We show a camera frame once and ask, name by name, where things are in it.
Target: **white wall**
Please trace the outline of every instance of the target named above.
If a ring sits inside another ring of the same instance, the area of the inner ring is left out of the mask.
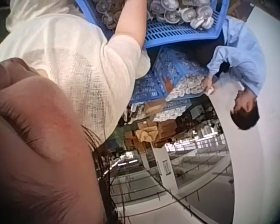
[[[240,131],[229,111],[239,85],[217,90],[211,101],[223,127],[235,178],[234,224],[271,223],[280,208],[280,21],[254,8],[248,26],[266,56],[267,79],[258,98],[260,121]]]

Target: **light blue shirt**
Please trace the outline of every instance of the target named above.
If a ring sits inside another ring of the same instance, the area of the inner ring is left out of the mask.
[[[223,62],[229,62],[229,75],[222,74],[219,84],[235,79],[258,96],[266,78],[266,63],[255,35],[243,21],[230,16],[224,21],[223,34],[225,46],[216,47],[207,65],[210,74],[215,75]]]

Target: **white sweater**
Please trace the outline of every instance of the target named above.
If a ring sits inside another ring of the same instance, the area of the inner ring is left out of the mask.
[[[126,108],[135,79],[148,72],[150,60],[131,37],[107,41],[69,2],[11,0],[11,33],[0,44],[0,61],[19,57],[45,70],[71,99],[81,124],[103,142]]]

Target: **man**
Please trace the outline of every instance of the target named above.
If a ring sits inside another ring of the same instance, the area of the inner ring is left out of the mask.
[[[209,75],[203,80],[208,90],[224,85],[228,80],[239,81],[244,90],[239,90],[231,119],[241,130],[248,130],[259,120],[257,96],[266,77],[265,58],[253,32],[241,20],[227,16],[223,24],[224,46],[217,46],[207,64]],[[226,73],[221,73],[222,65],[230,65]]]

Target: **blue plastic basket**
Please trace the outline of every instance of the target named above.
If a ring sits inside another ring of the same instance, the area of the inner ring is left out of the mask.
[[[164,97],[153,72],[149,71],[144,77],[136,80],[130,103],[147,102]]]
[[[153,73],[162,94],[167,97],[169,93],[185,77],[207,75],[207,68],[189,61],[186,55],[174,47],[162,46],[153,66]],[[174,100],[195,98],[203,93],[189,94]]]
[[[105,36],[110,38],[113,33],[102,23],[92,0],[76,0],[76,2],[84,13],[87,21],[99,26],[103,30]],[[156,20],[148,21],[144,47],[151,48],[168,43],[218,38],[227,15],[229,0],[222,0],[220,12],[216,10],[217,0],[212,0],[211,7],[214,10],[214,24],[212,28],[208,30],[195,30],[191,28],[189,24],[170,25]]]
[[[187,108],[189,108],[192,105],[191,100],[190,99],[180,99],[180,100],[174,100],[174,101],[167,102],[163,111],[172,110],[177,107],[181,107],[181,106],[185,106],[185,105],[187,106]]]

